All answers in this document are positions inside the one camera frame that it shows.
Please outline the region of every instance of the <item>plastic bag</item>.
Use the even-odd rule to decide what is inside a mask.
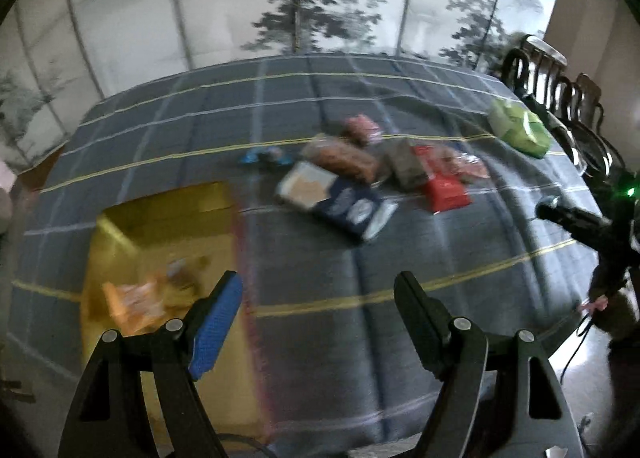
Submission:
[[[543,158],[551,147],[551,135],[544,124],[523,105],[494,100],[487,118],[495,136],[524,154]]]
[[[433,153],[430,159],[431,165],[443,174],[456,176],[463,183],[489,178],[489,171],[478,156],[460,152],[448,145],[430,145],[414,148],[418,158],[420,148],[424,147],[429,147],[430,152]]]
[[[369,153],[324,134],[314,136],[302,150],[302,155],[318,167],[369,185],[376,181],[380,166]]]
[[[349,117],[344,121],[344,133],[360,145],[369,145],[382,141],[382,129],[366,114]]]
[[[206,256],[178,259],[169,264],[164,275],[158,275],[162,285],[162,303],[169,309],[189,309],[202,292],[199,272],[209,264]]]
[[[124,336],[157,329],[167,320],[158,282],[150,279],[144,284],[111,282],[102,285],[109,313]]]

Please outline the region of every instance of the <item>blue package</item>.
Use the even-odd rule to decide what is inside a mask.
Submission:
[[[375,237],[398,207],[369,187],[306,161],[298,162],[289,171],[277,194],[363,241]]]

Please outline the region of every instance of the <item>red package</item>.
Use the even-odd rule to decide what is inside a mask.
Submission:
[[[447,164],[436,155],[431,145],[414,146],[414,153],[429,177],[422,186],[422,192],[434,213],[459,209],[471,203],[463,184],[450,173]]]

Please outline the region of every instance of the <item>blue gripper pad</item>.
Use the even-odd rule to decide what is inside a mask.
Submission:
[[[198,380],[213,368],[242,302],[242,281],[235,272],[227,271],[210,297],[216,297],[202,324],[193,336],[189,372]]]

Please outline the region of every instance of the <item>table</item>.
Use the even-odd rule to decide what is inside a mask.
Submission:
[[[585,296],[596,264],[559,227],[532,220],[548,195],[597,208],[557,143],[537,160],[492,136],[486,112],[496,98],[517,102],[480,73],[342,54],[232,62],[114,95],[92,108],[42,190],[22,242],[10,332],[77,377],[79,292],[98,213],[226,180],[244,224],[244,279],[279,456],[334,456],[416,433],[439,383],[421,368],[393,305],[399,271],[414,272],[453,315],[485,331],[540,333]],[[372,243],[358,245],[274,199],[286,170],[239,164],[260,145],[295,156],[360,112],[387,136],[478,155],[492,182],[470,188],[472,205],[439,215],[421,195],[384,185],[398,210]]]

